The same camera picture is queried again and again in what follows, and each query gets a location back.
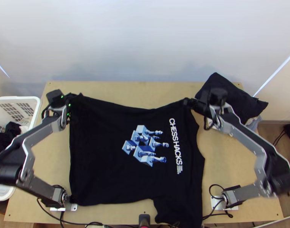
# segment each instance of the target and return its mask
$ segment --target cable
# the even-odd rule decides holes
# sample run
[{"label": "cable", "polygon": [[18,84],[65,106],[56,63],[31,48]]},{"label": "cable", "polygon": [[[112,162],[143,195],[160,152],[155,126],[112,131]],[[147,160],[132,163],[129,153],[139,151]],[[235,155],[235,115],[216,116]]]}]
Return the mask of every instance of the cable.
[{"label": "cable", "polygon": [[275,139],[275,141],[273,142],[273,145],[276,146],[279,142],[279,140],[282,138],[282,136],[284,136],[286,134],[286,132],[284,132],[285,130],[283,129],[283,131],[281,131],[281,133],[279,134],[279,136]]},{"label": "cable", "polygon": [[219,185],[219,184],[212,184],[210,187],[209,187],[209,194],[211,195],[211,198],[214,198],[214,199],[217,199],[217,200],[220,200],[213,208],[212,208],[212,211],[210,212],[209,215],[206,215],[206,216],[203,216],[202,217],[202,220],[205,220],[205,219],[208,219],[209,217],[211,216],[216,216],[216,215],[227,215],[228,217],[230,218],[233,218],[233,215],[232,214],[229,214],[228,211],[225,210],[225,213],[219,213],[219,214],[213,214],[213,212],[215,211],[215,209],[217,208],[217,206],[224,201],[224,198],[221,198],[221,197],[215,197],[211,194],[211,188],[213,186],[218,186],[220,187],[223,191],[224,191],[224,188]]},{"label": "cable", "polygon": [[221,199],[212,209],[212,211],[210,212],[209,215],[206,215],[206,216],[203,216],[202,217],[202,220],[205,220],[205,219],[208,219],[209,217],[211,216],[216,216],[216,215],[227,215],[228,217],[230,218],[233,218],[233,215],[232,214],[229,214],[227,211],[225,211],[225,213],[219,213],[219,214],[213,214],[214,210],[217,208],[217,206],[222,202],[224,201],[224,199]]},{"label": "cable", "polygon": [[64,226],[63,226],[63,224],[62,224],[62,217],[63,217],[63,214],[64,214],[65,212],[64,211],[62,211],[61,213],[60,213],[60,221],[59,221],[59,223],[60,223],[60,226],[62,227],[62,228],[64,228]]},{"label": "cable", "polygon": [[217,199],[217,200],[223,200],[222,197],[215,197],[211,194],[211,188],[214,187],[214,186],[218,186],[220,187],[223,191],[224,191],[224,188],[221,186],[221,185],[218,185],[218,184],[212,184],[210,187],[209,187],[209,194],[211,195],[212,198],[214,199]]},{"label": "cable", "polygon": [[37,203],[38,205],[40,206],[40,208],[49,216],[51,216],[52,218],[56,219],[57,221],[60,222],[60,225],[63,227],[63,224],[62,222],[64,223],[67,223],[67,224],[71,224],[71,225],[85,225],[85,226],[88,226],[88,225],[97,225],[97,226],[103,226],[102,223],[100,222],[90,222],[90,223],[75,223],[75,222],[68,222],[66,220],[63,220],[62,217],[63,217],[63,214],[65,213],[64,211],[62,211],[62,213],[60,214],[60,218],[57,218],[55,217],[54,215],[51,215],[49,212],[47,212],[43,206],[41,205],[41,203],[39,202],[39,198],[37,198]]},{"label": "cable", "polygon": [[49,103],[44,109],[43,111],[41,112],[41,119],[44,118],[44,113],[47,111],[47,109],[50,107],[51,103]]},{"label": "cable", "polygon": [[279,140],[280,140],[280,139],[282,138],[282,136],[284,136],[285,134],[286,134],[286,133],[284,132],[282,135],[279,135],[279,136],[278,136],[278,140],[277,140],[277,142],[276,142],[276,143],[274,142],[273,145],[276,146],[276,145],[278,144]]}]

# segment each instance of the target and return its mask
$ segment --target wooden tabletop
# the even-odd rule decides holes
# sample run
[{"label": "wooden tabletop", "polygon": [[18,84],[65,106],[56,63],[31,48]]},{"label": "wooden tabletop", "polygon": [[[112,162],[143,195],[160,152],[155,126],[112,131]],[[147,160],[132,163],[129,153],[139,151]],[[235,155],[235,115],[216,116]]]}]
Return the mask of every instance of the wooden tabletop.
[{"label": "wooden tabletop", "polygon": [[[42,96],[42,107],[47,106],[46,94],[60,89],[64,94],[80,93],[96,99],[110,101],[121,105],[138,108],[158,108],[178,101],[184,97],[194,97],[203,83],[196,82],[78,82],[51,81],[46,84]],[[193,112],[196,122],[200,125],[197,134],[198,147],[205,157],[204,176],[202,183],[203,215],[211,212],[208,188],[211,184],[223,187],[247,185],[256,179],[254,164],[256,157],[236,139],[215,130],[204,131],[203,116]],[[63,186],[70,194],[69,170],[69,127],[60,133],[50,135],[35,147],[35,175],[47,183]],[[213,189],[213,194],[220,189]],[[96,206],[79,206],[76,212],[66,212],[64,219],[71,222],[88,223],[92,221],[103,224],[137,224],[139,214],[151,216],[151,223],[157,211],[152,200],[142,200],[127,204],[100,204]],[[52,212],[59,217],[60,212]],[[233,218],[213,216],[205,223],[256,222],[283,218],[279,200],[256,198],[250,199],[239,206],[238,211],[231,211]],[[6,221],[58,223],[46,215],[38,206],[36,197],[17,189],[10,198],[5,214]]]}]

